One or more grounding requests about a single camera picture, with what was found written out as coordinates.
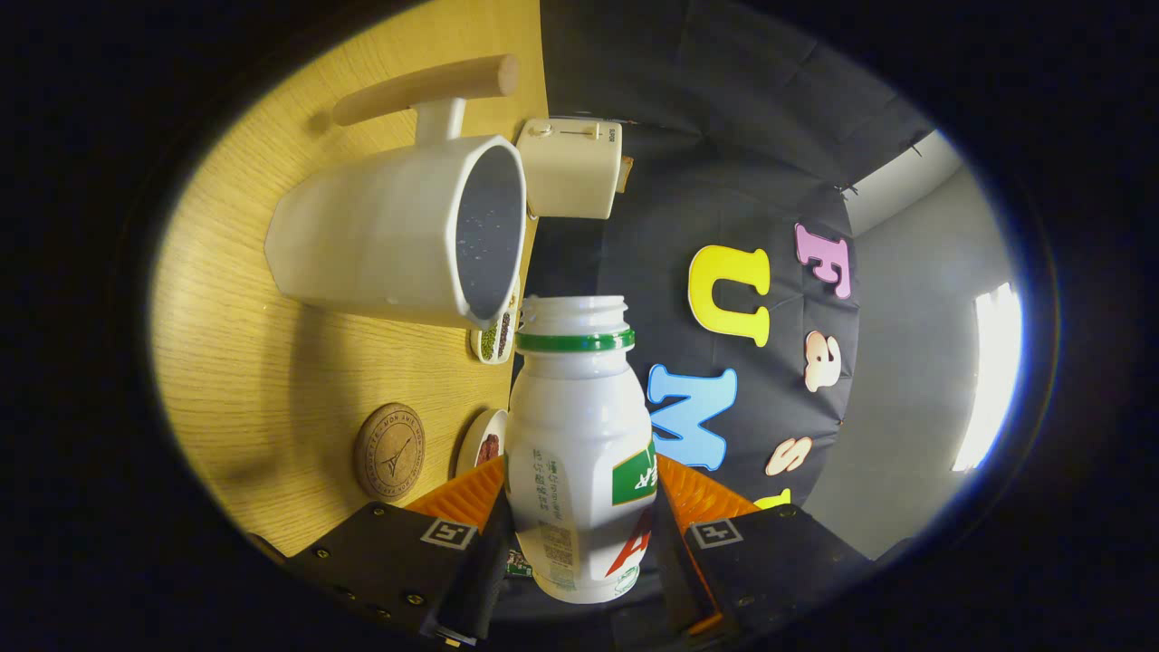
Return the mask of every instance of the wooden handle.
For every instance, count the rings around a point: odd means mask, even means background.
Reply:
[[[334,123],[348,126],[393,113],[420,102],[449,97],[505,97],[515,93],[519,61],[515,54],[467,59],[425,68],[369,86],[334,104]]]

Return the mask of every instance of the orange gripper pad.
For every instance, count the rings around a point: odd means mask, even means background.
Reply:
[[[427,492],[407,505],[407,510],[475,526],[483,532],[491,506],[503,489],[503,474],[501,455]]]

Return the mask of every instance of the barcode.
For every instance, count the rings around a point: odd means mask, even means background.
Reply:
[[[544,552],[547,554],[547,558],[552,562],[559,562],[560,564],[571,564],[571,555],[560,550],[559,548],[546,547]]]
[[[544,554],[552,562],[571,565],[571,533],[545,521],[539,522],[539,536],[544,541]]]

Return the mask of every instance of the plastic bottle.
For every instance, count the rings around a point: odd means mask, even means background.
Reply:
[[[506,492],[535,583],[564,602],[630,589],[648,548],[656,450],[620,295],[527,298],[516,334]]]

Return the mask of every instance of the wood grain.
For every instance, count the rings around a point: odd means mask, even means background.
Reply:
[[[415,409],[423,472],[404,505],[444,483],[474,417],[506,408],[511,362],[484,366],[467,332],[328,312],[282,296],[262,250],[275,204],[328,166],[409,145],[415,112],[329,123],[342,96],[417,69],[511,52],[510,96],[467,103],[464,135],[513,139],[547,116],[539,5],[437,0],[358,34],[294,72],[211,148],[175,204],[152,278],[152,354],[170,426],[226,513],[294,555],[364,505],[352,469],[363,420]],[[535,221],[527,221],[526,279]]]

